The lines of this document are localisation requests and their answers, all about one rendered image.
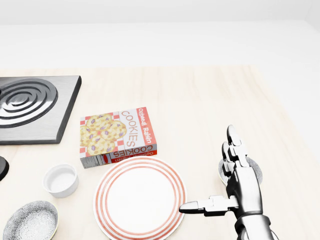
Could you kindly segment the white plate with red rings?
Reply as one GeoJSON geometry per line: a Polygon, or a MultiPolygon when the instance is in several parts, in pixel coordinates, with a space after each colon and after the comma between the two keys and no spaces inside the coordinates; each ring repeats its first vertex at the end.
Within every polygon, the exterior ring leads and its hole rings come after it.
{"type": "Polygon", "coordinates": [[[93,213],[111,240],[165,240],[180,225],[187,189],[178,172],[155,157],[111,167],[93,196],[93,213]]]}

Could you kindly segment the small white ramekin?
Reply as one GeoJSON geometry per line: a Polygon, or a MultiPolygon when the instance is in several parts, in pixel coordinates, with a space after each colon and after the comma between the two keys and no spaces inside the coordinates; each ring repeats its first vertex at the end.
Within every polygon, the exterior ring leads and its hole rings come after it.
{"type": "Polygon", "coordinates": [[[70,196],[78,187],[79,178],[76,169],[69,164],[59,164],[45,174],[43,186],[55,198],[70,196]]]}

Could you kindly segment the grey patterned bowl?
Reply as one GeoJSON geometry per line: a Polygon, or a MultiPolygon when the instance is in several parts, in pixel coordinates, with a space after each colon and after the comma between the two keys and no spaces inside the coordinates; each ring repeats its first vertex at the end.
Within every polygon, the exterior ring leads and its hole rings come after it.
{"type": "MultiPolygon", "coordinates": [[[[249,157],[246,157],[246,160],[247,162],[249,163],[249,165],[253,168],[254,172],[255,172],[255,175],[257,177],[257,180],[258,180],[258,183],[259,185],[262,183],[263,181],[263,173],[259,167],[259,165],[251,158],[249,157]]],[[[223,184],[225,186],[227,186],[228,184],[228,180],[229,180],[229,176],[226,176],[224,174],[224,171],[223,171],[223,160],[221,159],[219,164],[218,164],[218,173],[219,173],[219,176],[220,176],[220,179],[221,181],[223,182],[223,184]]]]}
{"type": "Polygon", "coordinates": [[[7,221],[3,240],[51,240],[58,228],[56,207],[37,200],[19,208],[7,221]]]}

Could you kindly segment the oatmeal raisin cookies box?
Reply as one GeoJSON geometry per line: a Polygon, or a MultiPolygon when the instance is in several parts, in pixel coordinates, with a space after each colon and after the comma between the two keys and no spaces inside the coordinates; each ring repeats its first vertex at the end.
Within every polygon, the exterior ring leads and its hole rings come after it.
{"type": "Polygon", "coordinates": [[[85,169],[157,154],[146,107],[82,117],[79,136],[79,156],[85,169]]]}

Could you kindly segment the round black stove knob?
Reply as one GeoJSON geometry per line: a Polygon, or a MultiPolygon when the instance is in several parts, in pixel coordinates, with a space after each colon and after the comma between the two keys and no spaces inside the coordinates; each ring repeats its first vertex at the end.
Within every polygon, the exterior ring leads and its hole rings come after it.
{"type": "Polygon", "coordinates": [[[0,156],[0,181],[8,174],[10,165],[8,161],[0,156]]]}

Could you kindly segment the flat dark stove plate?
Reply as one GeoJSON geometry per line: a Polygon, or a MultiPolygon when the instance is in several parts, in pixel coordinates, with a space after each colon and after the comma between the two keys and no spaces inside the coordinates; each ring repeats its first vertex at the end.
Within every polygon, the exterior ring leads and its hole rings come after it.
{"type": "Polygon", "coordinates": [[[0,145],[61,142],[79,75],[0,77],[0,145]]]}

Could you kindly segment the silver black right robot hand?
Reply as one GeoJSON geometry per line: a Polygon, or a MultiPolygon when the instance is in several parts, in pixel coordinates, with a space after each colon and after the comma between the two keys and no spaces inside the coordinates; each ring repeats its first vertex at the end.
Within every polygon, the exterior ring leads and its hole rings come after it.
{"type": "Polygon", "coordinates": [[[226,186],[227,198],[211,195],[209,199],[182,204],[183,214],[204,214],[206,217],[223,216],[228,211],[237,218],[244,215],[263,213],[259,174],[248,161],[245,144],[233,125],[227,128],[227,141],[222,144],[222,160],[218,171],[226,186]]]}

